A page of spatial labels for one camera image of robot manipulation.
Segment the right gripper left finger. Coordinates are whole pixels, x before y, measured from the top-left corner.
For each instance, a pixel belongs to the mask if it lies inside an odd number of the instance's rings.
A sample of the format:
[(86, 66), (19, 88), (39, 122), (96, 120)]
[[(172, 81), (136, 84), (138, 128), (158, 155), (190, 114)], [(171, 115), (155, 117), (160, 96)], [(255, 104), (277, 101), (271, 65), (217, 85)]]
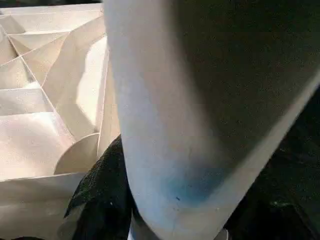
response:
[(57, 231), (59, 240), (126, 240), (134, 206), (121, 136), (79, 182)]

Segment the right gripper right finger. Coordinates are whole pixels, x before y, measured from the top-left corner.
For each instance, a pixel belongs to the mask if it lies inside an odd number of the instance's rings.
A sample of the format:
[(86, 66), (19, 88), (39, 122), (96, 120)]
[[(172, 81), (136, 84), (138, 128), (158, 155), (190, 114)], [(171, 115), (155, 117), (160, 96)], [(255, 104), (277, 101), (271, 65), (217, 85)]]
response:
[(227, 221), (232, 240), (318, 240), (320, 232), (273, 174), (260, 173)]

